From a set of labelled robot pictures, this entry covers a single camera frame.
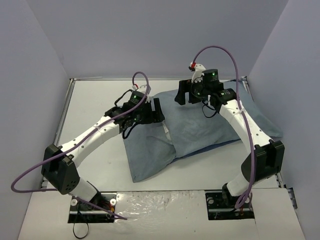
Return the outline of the white pillow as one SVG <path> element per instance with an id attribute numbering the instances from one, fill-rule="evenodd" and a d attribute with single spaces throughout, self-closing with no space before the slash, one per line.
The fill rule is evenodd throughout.
<path id="1" fill-rule="evenodd" d="M 168 142 L 171 145 L 173 145 L 172 138 L 171 138 L 171 135 L 170 135 L 170 131 L 169 131 L 165 121 L 162 121 L 161 124 L 162 124 L 163 130 L 164 130 L 164 135 L 165 135 L 166 139 L 168 140 Z"/>

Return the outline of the blue patterned pillowcase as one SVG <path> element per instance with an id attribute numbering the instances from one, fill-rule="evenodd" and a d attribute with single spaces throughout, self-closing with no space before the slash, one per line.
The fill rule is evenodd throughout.
<path id="1" fill-rule="evenodd" d="M 168 142 L 162 123 L 137 125 L 123 141 L 134 183 L 154 176 L 179 159 L 240 139 L 219 114 L 207 118 L 205 115 L 210 112 L 202 111 L 202 103 L 179 105 L 174 101 L 176 95 L 177 90 L 154 95 L 159 98 L 173 145 Z"/>

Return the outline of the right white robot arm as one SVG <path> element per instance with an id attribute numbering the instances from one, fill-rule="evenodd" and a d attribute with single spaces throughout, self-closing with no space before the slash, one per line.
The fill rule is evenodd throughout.
<path id="1" fill-rule="evenodd" d="M 281 171 L 284 144 L 273 140 L 253 120 L 239 97 L 239 88 L 226 88 L 219 81 L 217 69 L 195 72 L 192 79 L 179 81 L 174 98 L 179 105 L 203 103 L 212 107 L 237 133 L 248 156 L 236 178 L 222 187 L 222 202 L 240 208 L 252 187 Z"/>

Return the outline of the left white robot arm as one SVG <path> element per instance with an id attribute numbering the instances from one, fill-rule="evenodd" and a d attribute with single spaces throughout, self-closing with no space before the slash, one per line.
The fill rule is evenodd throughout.
<path id="1" fill-rule="evenodd" d="M 130 132 L 137 125 L 164 121 L 160 100 L 148 100 L 144 93 L 133 90 L 127 102 L 115 105 L 92 127 L 73 140 L 60 146 L 49 145 L 44 152 L 44 165 L 41 174 L 62 195 L 82 199 L 89 209 L 101 203 L 101 192 L 80 177 L 77 168 L 93 151 L 107 140 Z"/>

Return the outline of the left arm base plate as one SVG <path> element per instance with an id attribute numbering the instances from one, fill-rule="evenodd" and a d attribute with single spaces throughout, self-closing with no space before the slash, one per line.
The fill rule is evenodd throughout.
<path id="1" fill-rule="evenodd" d="M 111 212 L 115 212 L 117 204 L 117 193 L 116 192 L 103 192 L 101 194 L 102 202 L 97 205 L 103 209 L 107 209 Z M 102 224 L 102 223 L 113 223 L 116 217 L 99 210 L 87 203 L 77 200 L 74 196 L 71 197 L 68 224 Z"/>

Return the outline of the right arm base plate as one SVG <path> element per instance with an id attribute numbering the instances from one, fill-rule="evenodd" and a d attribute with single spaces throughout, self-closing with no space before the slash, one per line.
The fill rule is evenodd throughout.
<path id="1" fill-rule="evenodd" d="M 241 208 L 236 209 L 233 206 L 226 205 L 220 190 L 214 190 L 205 192 L 205 200 L 209 221 L 247 220 L 255 218 L 249 199 Z"/>

